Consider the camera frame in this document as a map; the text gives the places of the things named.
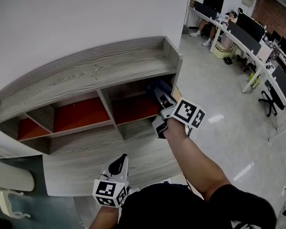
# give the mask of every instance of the human arm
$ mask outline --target human arm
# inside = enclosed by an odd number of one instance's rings
[[[174,118],[167,121],[164,131],[172,152],[188,181],[209,201],[221,186],[230,184],[222,169],[208,158],[186,135],[185,126]]]
[[[89,229],[113,229],[118,224],[119,209],[102,206]]]

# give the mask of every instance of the desk leg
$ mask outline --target desk leg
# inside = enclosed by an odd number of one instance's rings
[[[231,54],[230,54],[230,59],[233,59],[234,54],[235,54],[237,48],[238,48],[237,44],[234,43],[234,45],[233,45],[233,47],[232,47],[232,52],[231,52]]]
[[[281,132],[281,130],[283,129],[283,127],[284,127],[285,125],[286,125],[286,122],[285,122],[284,124],[278,126],[278,127],[276,128],[276,131],[277,131],[277,132]]]
[[[217,43],[218,37],[220,35],[220,32],[221,32],[221,29],[218,28],[217,33],[216,33],[215,38],[214,38],[214,41],[213,41],[213,44],[211,46],[210,52],[214,51],[214,48],[215,48],[215,45]]]
[[[277,138],[277,137],[279,137],[279,136],[281,136],[281,135],[283,135],[283,134],[285,134],[285,133],[286,133],[286,129],[285,129],[284,131],[282,131],[282,132],[276,134],[274,137],[269,138],[268,141],[269,141],[269,142],[272,142],[273,139],[275,139],[275,138]]]
[[[255,79],[260,75],[261,71],[262,71],[262,67],[259,67],[255,75],[252,77],[252,79],[248,82],[248,84],[242,90],[242,93],[245,93],[247,91],[248,87],[251,86],[251,84],[255,81]]]

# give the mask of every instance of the hand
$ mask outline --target hand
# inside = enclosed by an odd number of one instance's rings
[[[167,129],[163,132],[166,139],[183,140],[187,138],[185,125],[175,118],[167,120]]]

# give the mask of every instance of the orange shelf panel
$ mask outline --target orange shelf panel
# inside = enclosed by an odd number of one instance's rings
[[[20,120],[18,129],[18,141],[48,135],[50,132],[37,125],[29,118]]]
[[[130,97],[112,102],[113,116],[117,125],[155,116],[161,106],[147,95]]]
[[[110,120],[99,97],[55,109],[54,133]]]

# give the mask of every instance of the gray wood grain surface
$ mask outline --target gray wood grain surface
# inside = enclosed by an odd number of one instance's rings
[[[39,109],[34,109],[25,113],[25,115],[43,129],[53,133],[54,109],[52,106],[47,105]]]
[[[50,142],[51,140],[47,137],[40,137],[31,140],[20,141],[22,144],[31,147],[41,153],[50,153]]]
[[[107,121],[99,122],[99,123],[92,124],[92,125],[81,126],[75,129],[67,130],[67,131],[52,133],[52,134],[49,134],[48,137],[49,138],[61,137],[61,136],[84,132],[84,131],[88,131],[91,129],[100,128],[100,127],[104,127],[108,125],[112,125],[112,120],[107,120]]]
[[[25,157],[25,156],[35,156],[41,155],[42,153],[28,148],[26,146],[1,146],[0,145],[0,158],[17,158],[17,157]]]
[[[12,118],[10,120],[0,123],[0,131],[17,140],[19,121],[20,120],[18,118]]]
[[[78,96],[75,96],[72,98],[67,98],[67,99],[55,102],[55,103],[51,104],[51,106],[54,109],[56,109],[56,108],[60,108],[60,107],[66,106],[66,105],[70,105],[70,104],[78,103],[78,102],[85,101],[88,99],[92,99],[95,97],[98,97],[98,94],[96,91],[88,92],[86,94],[81,94],[81,95],[78,95]]]
[[[52,74],[59,73],[72,67],[86,64],[105,57],[113,57],[119,54],[162,49],[164,38],[165,37],[163,36],[158,36],[114,42],[65,56],[27,73],[21,78],[7,85],[5,88],[0,90],[0,101],[8,96],[13,95],[15,92],[18,92],[21,89],[26,88],[27,86],[35,84],[42,79],[46,79]]]
[[[163,42],[156,37],[114,43],[114,49],[109,44],[91,49],[90,58],[71,55],[41,67],[43,72],[39,68],[0,91],[0,122],[89,91],[176,73]]]
[[[162,50],[94,61],[49,76],[0,102],[0,122],[78,94],[120,83],[176,73]]]
[[[180,173],[166,140],[136,134],[122,141],[114,127],[106,127],[52,140],[51,155],[43,156],[48,194],[92,195],[94,180],[98,178],[102,165],[123,153],[130,159],[128,180],[132,188],[144,187]]]
[[[118,128],[124,140],[139,139],[146,136],[155,136],[152,121],[155,117],[119,125]]]
[[[176,84],[177,84],[177,80],[179,77],[179,73],[181,71],[181,66],[183,63],[183,56],[181,53],[178,52],[177,48],[172,44],[172,42],[168,38],[164,39],[163,50],[164,50],[164,55],[166,57],[169,57],[173,65],[175,65],[175,67],[177,68],[177,72],[173,76],[173,79],[172,79],[172,86],[173,86],[172,92],[174,92]]]
[[[110,120],[112,121],[114,128],[117,130],[120,139],[123,140],[123,135],[121,134],[120,129],[118,128],[118,126],[114,120],[114,117],[113,117],[112,103],[111,103],[111,100],[110,100],[109,95],[108,95],[108,88],[98,90],[97,93],[98,93],[98,95],[99,95],[99,97],[100,97],[100,99],[104,105],[104,108],[107,111],[107,114],[110,117]]]

